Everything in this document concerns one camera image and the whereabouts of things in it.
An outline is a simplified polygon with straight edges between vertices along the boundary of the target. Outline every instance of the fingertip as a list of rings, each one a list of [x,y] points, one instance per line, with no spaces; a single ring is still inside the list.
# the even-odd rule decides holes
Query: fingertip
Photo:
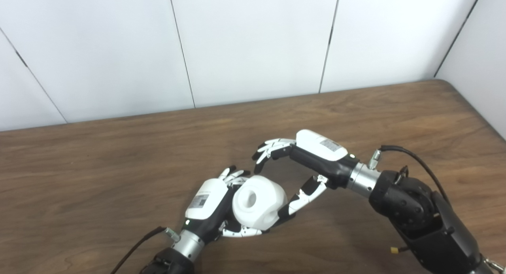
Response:
[[[258,151],[251,157],[251,159],[253,159],[254,161],[257,161],[259,158],[260,158],[260,155],[262,155],[262,153],[259,153]]]
[[[253,170],[253,173],[254,173],[254,174],[258,174],[258,173],[260,173],[260,172],[262,171],[262,168],[263,168],[263,166],[262,166],[261,164],[257,164],[257,165],[255,166],[255,169]]]
[[[234,170],[236,170],[237,167],[235,165],[231,165],[228,167],[228,174],[232,173]]]

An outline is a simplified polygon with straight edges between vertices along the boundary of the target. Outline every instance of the robot finger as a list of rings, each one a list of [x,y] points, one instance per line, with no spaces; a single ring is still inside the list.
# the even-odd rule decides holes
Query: robot finger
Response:
[[[237,167],[235,165],[229,166],[225,168],[225,170],[218,176],[218,179],[224,179],[227,177],[230,173],[232,173]]]

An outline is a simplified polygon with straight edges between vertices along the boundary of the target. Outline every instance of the label sticker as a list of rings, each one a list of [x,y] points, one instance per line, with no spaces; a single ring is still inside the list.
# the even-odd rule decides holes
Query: label sticker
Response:
[[[329,139],[324,139],[324,140],[322,140],[322,141],[320,142],[320,144],[321,144],[322,146],[324,146],[324,147],[326,147],[326,148],[328,148],[328,149],[332,150],[332,151],[336,151],[336,150],[338,150],[338,149],[340,149],[340,148],[341,148],[341,146],[340,146],[340,145],[338,145],[337,143],[335,143],[334,141],[329,140]]]
[[[195,196],[193,198],[193,200],[191,201],[190,206],[188,207],[188,209],[190,209],[190,208],[196,208],[196,209],[203,208],[204,204],[208,200],[208,197],[209,197],[209,194]]]

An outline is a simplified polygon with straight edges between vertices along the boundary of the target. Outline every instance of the white wall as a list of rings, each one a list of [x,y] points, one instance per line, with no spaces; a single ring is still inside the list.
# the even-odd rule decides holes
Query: white wall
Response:
[[[64,123],[0,31],[0,130]]]
[[[74,122],[432,78],[473,1],[0,0],[0,28]]]
[[[170,0],[0,0],[0,28],[67,121],[193,108]]]
[[[336,0],[172,0],[197,107],[318,93]]]
[[[339,0],[322,92],[430,79],[475,0]]]
[[[506,139],[506,0],[478,0],[437,78]]]

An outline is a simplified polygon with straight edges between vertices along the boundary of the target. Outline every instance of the wooden table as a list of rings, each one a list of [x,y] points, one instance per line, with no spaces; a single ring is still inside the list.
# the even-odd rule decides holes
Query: wooden table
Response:
[[[368,161],[381,144],[418,153],[433,169],[481,251],[506,263],[506,143],[444,81],[425,81],[0,133],[0,272],[107,274],[148,231],[179,229],[199,186],[267,139],[309,128]],[[379,169],[428,182],[406,155]],[[290,161],[262,173],[289,197],[313,172]],[[119,273],[136,274],[168,245],[157,236]],[[289,223],[208,245],[213,273],[426,273],[367,200],[327,191]]]

